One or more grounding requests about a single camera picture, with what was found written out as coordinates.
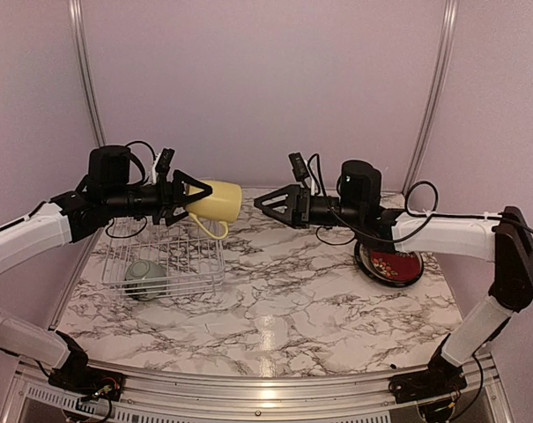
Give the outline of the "yellow ceramic mug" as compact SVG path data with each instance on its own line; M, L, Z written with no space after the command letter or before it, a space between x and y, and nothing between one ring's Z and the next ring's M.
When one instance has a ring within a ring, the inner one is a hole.
M202 199L186 206L189 217L212 239L224 240L229 233L229 225L239 217L242 204L241 186L213 180L198 180L201 184L211 187L211 193ZM222 234L209 230L203 219L216 222L223 227Z

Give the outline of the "black rimmed cream plate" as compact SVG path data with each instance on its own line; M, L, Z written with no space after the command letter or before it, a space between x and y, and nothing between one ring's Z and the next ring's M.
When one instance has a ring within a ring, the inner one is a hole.
M423 272L420 275L420 277L418 279L416 279L416 280L412 280L411 282L393 283L393 282L388 282L388 281L383 280L382 278L378 277L375 274L374 270L372 269L372 266L369 263L370 253L373 252L373 251L374 250L368 249L367 247L365 247L359 241L357 241L355 246L354 246L354 260L355 260L355 263L357 264L359 269L366 276L368 276L370 279L372 279L373 281L375 281L375 282L377 282L377 283L379 283L381 285L387 286L387 287L405 288L407 286L411 286L411 285L415 284L417 281L419 281L422 278L423 273L424 273L424 267L423 267Z

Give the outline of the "red floral plate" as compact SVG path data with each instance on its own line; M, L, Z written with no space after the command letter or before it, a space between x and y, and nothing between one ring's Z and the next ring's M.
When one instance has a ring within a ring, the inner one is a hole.
M378 277L393 283L407 283L418 279L424 267L418 253L373 251L370 253L369 263Z

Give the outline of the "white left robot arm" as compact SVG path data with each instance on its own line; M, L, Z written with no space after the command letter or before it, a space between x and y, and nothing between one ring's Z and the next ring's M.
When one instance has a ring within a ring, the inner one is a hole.
M130 182L130 168L144 166L129 145L90 152L88 172L71 191L40 203L27 215L0 226L0 275L51 249L77 243L113 219L149 219L167 226L185 219L187 207L210 196L212 187L181 170L171 170L174 150L156 156L156 177ZM23 355L52 369L75 391L95 384L85 351L69 336L0 310L0 350Z

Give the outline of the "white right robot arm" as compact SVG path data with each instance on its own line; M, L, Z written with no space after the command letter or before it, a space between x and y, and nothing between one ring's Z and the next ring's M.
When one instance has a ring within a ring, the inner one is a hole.
M469 265L491 284L483 298L437 348L420 379L430 395L440 394L455 371L495 339L516 313L533 301L533 229L522 211L508 206L497 213L412 211L381 204L381 172L362 160L343 163L337 193L328 193L320 170L311 171L292 156L296 183L255 199L264 215L294 229L343 227L359 249L371 255L429 253L454 276L455 262Z

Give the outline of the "grey-green ceramic bowl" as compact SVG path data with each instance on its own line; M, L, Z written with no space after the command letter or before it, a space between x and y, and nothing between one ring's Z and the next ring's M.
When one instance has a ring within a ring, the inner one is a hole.
M151 301L163 294L167 272L159 264L139 259L131 263L124 276L124 292L136 301Z

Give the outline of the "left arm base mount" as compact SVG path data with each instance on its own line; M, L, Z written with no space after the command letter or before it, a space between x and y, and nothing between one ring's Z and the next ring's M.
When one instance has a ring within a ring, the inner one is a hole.
M118 402L123 389L123 373L91 367L85 350L69 335L56 330L70 352L61 368L52 368L48 383L57 388L78 393L79 403L106 400L106 415L101 419L87 419L86 422L109 422L114 413L114 403Z

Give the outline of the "left aluminium corner post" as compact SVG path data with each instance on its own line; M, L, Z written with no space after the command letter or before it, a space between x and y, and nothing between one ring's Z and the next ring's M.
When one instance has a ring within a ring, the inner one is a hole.
M104 131L94 84L93 68L89 57L83 2L80 0L69 0L68 9L70 30L78 61L78 77L84 95L88 122L92 129L95 145L102 147L107 144L107 137Z

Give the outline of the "aluminium corner post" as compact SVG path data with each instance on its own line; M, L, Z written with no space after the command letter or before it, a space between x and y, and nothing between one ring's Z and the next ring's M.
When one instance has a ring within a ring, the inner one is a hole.
M68 9L70 30L78 61L78 77L84 95L88 122L92 129L95 145L102 147L107 144L107 137L104 131L94 84L93 68L89 57L83 2L80 0L69 0Z
M442 23L439 33L437 54L434 61L433 74L429 92L426 98L421 123L419 125L415 147L413 149L407 173L403 180L402 193L415 183L422 167L426 150L430 143L434 119L440 102L441 93L446 83L448 67L452 55L455 38L455 24L459 9L459 1L447 0L444 2Z

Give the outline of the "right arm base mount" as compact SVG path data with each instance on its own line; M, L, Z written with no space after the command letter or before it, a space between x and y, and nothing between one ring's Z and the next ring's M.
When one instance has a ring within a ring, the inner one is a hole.
M435 354L425 370L394 375L388 390L397 404L416 402L423 422L456 422L478 401L485 386L485 371L477 355L471 355L479 372L475 396L460 411L456 410L468 382L462 367L454 367Z

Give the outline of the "right aluminium corner post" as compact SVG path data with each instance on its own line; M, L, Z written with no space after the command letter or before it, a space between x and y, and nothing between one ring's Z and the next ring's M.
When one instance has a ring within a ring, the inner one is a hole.
M448 67L452 55L455 38L455 24L459 9L459 1L447 0L444 2L442 23L439 33L437 54L434 61L433 74L429 92L426 98L421 123L419 125L415 147L413 149L407 173L403 180L402 193L415 183L422 167L426 150L430 143L434 119L440 102L441 93L446 83Z

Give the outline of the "aluminium front frame rail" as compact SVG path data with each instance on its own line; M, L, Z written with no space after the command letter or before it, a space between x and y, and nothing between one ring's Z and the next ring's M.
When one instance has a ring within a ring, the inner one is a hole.
M190 375L96 362L122 375L121 395L83 402L19 363L2 422L512 422L488 354L463 367L466 386L404 400L407 369L358 375L259 378Z

